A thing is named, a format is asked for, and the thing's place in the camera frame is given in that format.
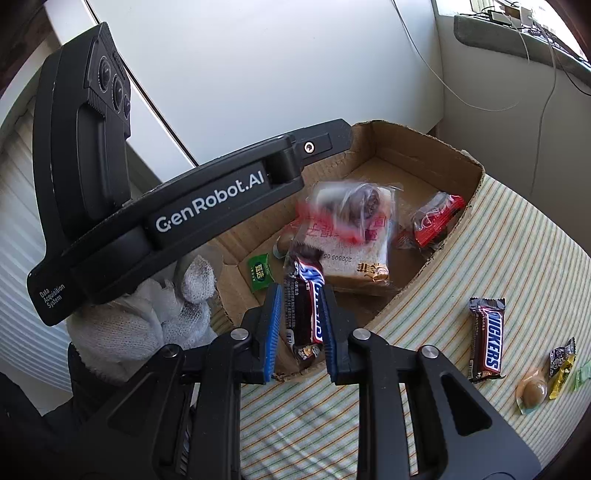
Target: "white wall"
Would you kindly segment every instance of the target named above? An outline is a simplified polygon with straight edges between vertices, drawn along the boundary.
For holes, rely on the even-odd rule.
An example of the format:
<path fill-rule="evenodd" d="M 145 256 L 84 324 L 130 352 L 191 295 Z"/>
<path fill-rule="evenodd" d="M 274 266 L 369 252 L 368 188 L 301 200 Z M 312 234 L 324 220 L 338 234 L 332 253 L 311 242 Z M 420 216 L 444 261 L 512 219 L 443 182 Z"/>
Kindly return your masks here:
<path fill-rule="evenodd" d="M 200 163 L 334 118 L 386 119 L 427 132 L 443 116 L 441 85 L 412 50 L 391 0 L 89 4 Z M 431 0 L 397 4 L 440 71 Z M 133 140 L 134 113 L 131 122 Z"/>
<path fill-rule="evenodd" d="M 44 7 L 61 44 L 96 26 L 84 0 L 48 0 Z M 170 180 L 194 167 L 133 83 L 128 145 L 161 181 Z"/>
<path fill-rule="evenodd" d="M 530 194 L 538 124 L 552 88 L 552 68 L 460 43 L 453 34 L 453 17 L 438 16 L 437 28 L 444 79 L 456 93 L 488 109 L 519 101 L 505 112 L 483 112 L 462 104 L 446 90 L 440 138 L 468 150 L 488 174 L 527 198 L 591 252 L 591 222 L 586 221 L 591 206 L 591 97 L 576 90 L 558 71 Z"/>
<path fill-rule="evenodd" d="M 432 0 L 433 9 L 439 15 L 456 15 L 473 13 L 470 0 Z"/>

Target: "table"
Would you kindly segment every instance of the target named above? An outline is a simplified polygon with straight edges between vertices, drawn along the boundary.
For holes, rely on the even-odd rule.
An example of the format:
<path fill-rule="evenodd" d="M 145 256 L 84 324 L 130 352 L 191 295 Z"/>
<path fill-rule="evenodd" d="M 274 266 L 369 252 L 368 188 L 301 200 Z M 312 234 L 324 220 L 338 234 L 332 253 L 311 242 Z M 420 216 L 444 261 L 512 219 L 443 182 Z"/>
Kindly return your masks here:
<path fill-rule="evenodd" d="M 369 329 L 404 348 L 436 345 L 467 371 L 468 298 L 505 297 L 506 378 L 477 388 L 545 466 L 591 403 L 591 382 L 573 392 L 571 375 L 558 400 L 528 416 L 517 410 L 515 386 L 530 368 L 547 366 L 550 349 L 573 335 L 577 364 L 591 357 L 591 259 L 539 210 L 489 176 L 460 228 L 438 268 Z M 408 413 L 406 421 L 408 431 Z M 326 372 L 242 389 L 241 459 L 249 480 L 354 478 L 357 441 L 357 388 L 335 387 Z M 409 453 L 415 472 L 412 435 Z"/>

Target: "green candy wrapper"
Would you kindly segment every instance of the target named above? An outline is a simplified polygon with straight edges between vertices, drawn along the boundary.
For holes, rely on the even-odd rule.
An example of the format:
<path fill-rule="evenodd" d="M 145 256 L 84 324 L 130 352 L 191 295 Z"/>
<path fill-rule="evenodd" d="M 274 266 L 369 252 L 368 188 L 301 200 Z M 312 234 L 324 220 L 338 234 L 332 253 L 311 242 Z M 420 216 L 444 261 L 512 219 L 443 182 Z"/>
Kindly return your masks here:
<path fill-rule="evenodd" d="M 251 271 L 252 291 L 267 288 L 275 280 L 269 267 L 269 254 L 257 255 L 248 260 L 248 268 Z"/>
<path fill-rule="evenodd" d="M 574 391 L 577 391 L 589 378 L 591 378 L 591 360 L 577 370 L 574 379 Z"/>

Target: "chocolate bar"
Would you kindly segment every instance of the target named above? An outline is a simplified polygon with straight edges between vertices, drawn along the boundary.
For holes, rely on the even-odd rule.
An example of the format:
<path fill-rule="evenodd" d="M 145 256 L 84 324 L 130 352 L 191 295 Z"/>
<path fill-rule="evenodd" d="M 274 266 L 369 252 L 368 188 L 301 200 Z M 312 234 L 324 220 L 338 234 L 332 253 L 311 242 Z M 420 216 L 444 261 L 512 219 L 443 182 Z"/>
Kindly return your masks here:
<path fill-rule="evenodd" d="M 321 250 L 294 243 L 285 265 L 285 327 L 288 342 L 299 360 L 311 358 L 312 354 L 317 356 L 310 346 L 322 343 L 320 315 L 323 314 L 324 276 L 319 261 L 322 255 Z"/>
<path fill-rule="evenodd" d="M 501 375 L 505 299 L 472 297 L 469 307 L 474 315 L 474 330 L 468 379 L 478 383 L 505 378 Z"/>

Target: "black handle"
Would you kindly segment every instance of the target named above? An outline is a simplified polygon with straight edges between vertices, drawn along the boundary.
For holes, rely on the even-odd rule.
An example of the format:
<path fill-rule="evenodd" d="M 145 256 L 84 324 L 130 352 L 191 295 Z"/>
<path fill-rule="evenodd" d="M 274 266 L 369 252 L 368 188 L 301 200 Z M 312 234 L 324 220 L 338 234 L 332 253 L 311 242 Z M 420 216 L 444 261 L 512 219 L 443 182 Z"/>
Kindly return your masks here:
<path fill-rule="evenodd" d="M 350 126 L 334 120 L 251 145 L 162 184 L 71 246 L 48 252 L 27 279 L 33 305 L 43 322 L 55 325 L 85 301 L 105 303 L 133 291 L 182 255 L 301 190 L 306 164 L 347 150 L 351 141 Z"/>

